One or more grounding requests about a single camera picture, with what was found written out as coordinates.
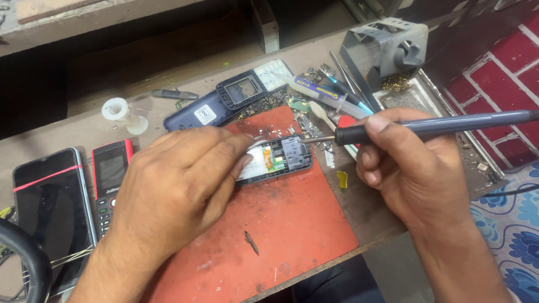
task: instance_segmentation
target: solder wire spool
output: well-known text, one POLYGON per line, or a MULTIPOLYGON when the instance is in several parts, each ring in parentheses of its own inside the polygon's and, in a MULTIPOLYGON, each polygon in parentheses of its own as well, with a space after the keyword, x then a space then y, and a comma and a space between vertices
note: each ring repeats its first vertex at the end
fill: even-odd
POLYGON ((103 104, 101 114, 105 119, 122 122, 131 135, 140 135, 148 129, 148 119, 131 112, 123 98, 112 98, 103 104))

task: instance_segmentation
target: red repair mat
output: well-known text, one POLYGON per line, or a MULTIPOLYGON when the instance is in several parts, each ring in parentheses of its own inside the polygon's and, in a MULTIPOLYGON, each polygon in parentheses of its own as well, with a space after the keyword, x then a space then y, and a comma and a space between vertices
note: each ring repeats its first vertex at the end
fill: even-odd
MULTIPOLYGON (((273 139, 279 131, 290 135, 290 125, 300 133, 293 119, 291 109, 281 106, 225 128, 254 136, 262 130, 273 139)), ((240 302, 357 246, 314 159, 308 170, 237 190, 224 216, 169 260, 146 295, 151 302, 240 302)))

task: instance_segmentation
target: patterned cloth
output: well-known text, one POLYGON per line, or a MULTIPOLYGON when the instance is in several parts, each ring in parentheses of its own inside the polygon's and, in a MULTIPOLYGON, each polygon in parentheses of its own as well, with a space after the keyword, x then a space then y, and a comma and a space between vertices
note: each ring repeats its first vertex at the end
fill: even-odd
MULTIPOLYGON (((506 172, 509 184, 493 192, 539 184, 539 162, 506 172)), ((539 190, 470 202, 475 224, 507 287, 523 303, 539 303, 539 190)))

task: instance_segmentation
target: hand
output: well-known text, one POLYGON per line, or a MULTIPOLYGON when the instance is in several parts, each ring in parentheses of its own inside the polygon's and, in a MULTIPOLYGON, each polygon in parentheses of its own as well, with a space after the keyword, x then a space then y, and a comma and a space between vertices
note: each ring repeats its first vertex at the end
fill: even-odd
POLYGON ((390 108, 360 121, 375 145, 360 147, 357 174, 380 190, 411 232, 448 225, 468 227, 473 222, 455 135, 423 143, 412 131, 392 122, 427 118, 432 116, 415 109, 390 108))
POLYGON ((224 214, 252 143, 251 135, 217 127, 157 139, 132 158, 102 242, 163 262, 224 214))

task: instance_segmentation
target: yellow tag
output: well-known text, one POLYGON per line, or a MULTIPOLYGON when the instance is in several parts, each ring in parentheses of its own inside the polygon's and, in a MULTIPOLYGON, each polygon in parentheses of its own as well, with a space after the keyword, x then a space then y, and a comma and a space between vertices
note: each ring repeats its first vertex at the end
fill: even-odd
POLYGON ((348 188, 348 174, 343 171, 337 171, 337 177, 341 181, 339 184, 341 188, 348 188))

